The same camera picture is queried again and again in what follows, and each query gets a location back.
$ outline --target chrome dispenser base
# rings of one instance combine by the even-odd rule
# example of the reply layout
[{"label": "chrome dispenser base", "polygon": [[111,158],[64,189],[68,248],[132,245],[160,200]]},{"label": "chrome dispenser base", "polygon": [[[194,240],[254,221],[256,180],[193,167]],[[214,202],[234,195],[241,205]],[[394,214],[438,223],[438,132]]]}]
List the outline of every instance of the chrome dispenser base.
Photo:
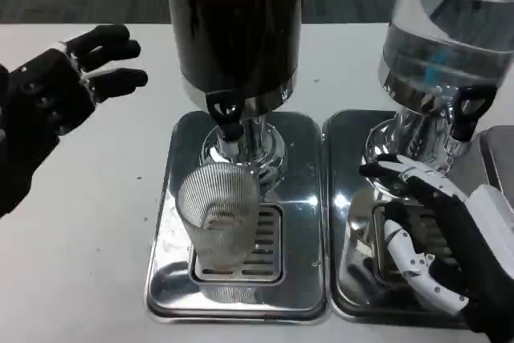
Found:
[{"label": "chrome dispenser base", "polygon": [[[259,135],[258,154],[253,155],[251,161],[240,161],[238,165],[246,166],[257,178],[261,192],[268,192],[273,189],[282,179],[287,167],[287,154],[284,140],[275,127],[266,121],[261,127],[262,134]],[[220,149],[218,140],[219,128],[210,131],[202,145],[200,163],[209,162],[231,162]]]},{"label": "chrome dispenser base", "polygon": [[230,272],[197,263],[174,204],[214,122],[191,112],[175,126],[145,287],[160,321],[291,324],[324,315],[320,130],[299,113],[272,112],[268,120],[284,139],[288,167],[263,196],[252,255]]},{"label": "chrome dispenser base", "polygon": [[[380,238],[383,197],[359,175],[369,133],[392,118],[392,112],[339,112],[323,127],[328,183],[329,291],[332,305],[345,319],[394,325],[462,328],[461,320],[424,309],[414,292],[395,275]],[[411,222],[421,231],[433,223],[419,206]],[[440,234],[432,243],[441,243]]]}]

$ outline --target table surface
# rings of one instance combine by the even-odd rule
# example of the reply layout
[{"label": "table surface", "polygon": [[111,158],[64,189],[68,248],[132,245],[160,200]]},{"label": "table surface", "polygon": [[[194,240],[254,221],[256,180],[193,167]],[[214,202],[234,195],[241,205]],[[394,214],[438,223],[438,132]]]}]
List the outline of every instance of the table surface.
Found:
[{"label": "table surface", "polygon": [[[87,25],[0,26],[9,69]],[[145,275],[172,127],[196,108],[182,90],[171,26],[132,25],[149,84],[101,105],[39,168],[29,197],[0,221],[0,341],[140,343],[484,342],[468,331],[359,325],[163,325]],[[396,109],[377,81],[386,24],[306,25],[295,93],[283,110],[322,124],[344,109]],[[481,129],[514,125],[510,74]]]}]

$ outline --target black spigot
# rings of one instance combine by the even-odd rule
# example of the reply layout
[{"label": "black spigot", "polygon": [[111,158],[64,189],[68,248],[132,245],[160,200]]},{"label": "black spigot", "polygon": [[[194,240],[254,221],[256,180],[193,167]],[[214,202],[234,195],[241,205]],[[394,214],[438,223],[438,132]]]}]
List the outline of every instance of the black spigot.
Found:
[{"label": "black spigot", "polygon": [[206,102],[210,116],[223,131],[224,141],[235,142],[243,136],[244,128],[240,121],[245,100],[239,90],[210,92]]},{"label": "black spigot", "polygon": [[[461,142],[473,138],[479,119],[491,108],[498,93],[495,84],[483,84],[460,88],[452,104],[454,120],[450,135]],[[468,103],[477,103],[475,108],[468,108]]]}]

